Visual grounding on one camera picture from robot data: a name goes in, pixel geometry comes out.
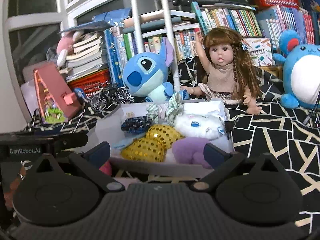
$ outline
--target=purple plush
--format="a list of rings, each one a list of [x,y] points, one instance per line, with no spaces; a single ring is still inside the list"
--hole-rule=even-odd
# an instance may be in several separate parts
[[[204,160],[204,146],[210,143],[206,138],[187,137],[172,144],[172,153],[178,163],[200,164],[206,169],[212,167]]]

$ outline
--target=blue round plush toy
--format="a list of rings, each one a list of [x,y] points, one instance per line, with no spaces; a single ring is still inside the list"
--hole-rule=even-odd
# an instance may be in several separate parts
[[[169,40],[163,37],[160,53],[144,52],[132,57],[124,67],[123,80],[130,93],[146,97],[147,102],[162,103],[174,94],[168,80],[168,67],[174,59],[174,50]],[[182,99],[188,99],[186,90],[180,91]]]
[[[273,59],[283,65],[285,94],[280,103],[287,108],[299,105],[308,109],[315,106],[320,88],[320,45],[301,44],[300,37],[293,30],[284,31],[279,39],[281,51]]]

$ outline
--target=white metal pole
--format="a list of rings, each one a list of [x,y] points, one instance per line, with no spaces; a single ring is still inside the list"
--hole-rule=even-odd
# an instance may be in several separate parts
[[[138,3],[137,0],[131,0],[131,8],[132,8],[132,17],[134,22],[134,30],[136,32],[136,44],[138,53],[144,52],[144,46],[142,42],[142,33],[141,33],[141,26],[140,26],[140,17],[138,13]]]
[[[172,29],[171,14],[169,10],[168,0],[161,0],[161,4],[162,4],[162,9],[164,11],[164,24],[165,24],[165,28],[167,29],[167,38],[172,44],[173,50],[174,50],[174,53],[173,53],[174,60],[171,64],[172,76],[173,76],[173,87],[174,87],[174,91],[179,92],[180,91],[179,70],[178,70],[177,56],[175,53],[173,29]]]

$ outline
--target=doll's dress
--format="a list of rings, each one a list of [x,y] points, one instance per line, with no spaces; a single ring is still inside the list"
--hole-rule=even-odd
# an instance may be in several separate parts
[[[198,86],[205,93],[207,100],[222,98],[223,102],[229,105],[236,105],[240,102],[240,100],[231,98],[235,86],[232,64],[219,68],[213,67],[208,77],[208,83],[199,83]]]

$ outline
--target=gold sequin fabric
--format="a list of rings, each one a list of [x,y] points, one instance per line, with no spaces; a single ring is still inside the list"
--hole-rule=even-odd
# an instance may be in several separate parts
[[[125,159],[147,162],[163,162],[165,149],[156,140],[141,138],[121,151]]]
[[[170,125],[155,124],[147,131],[146,138],[158,141],[167,150],[175,141],[184,138],[184,136]]]

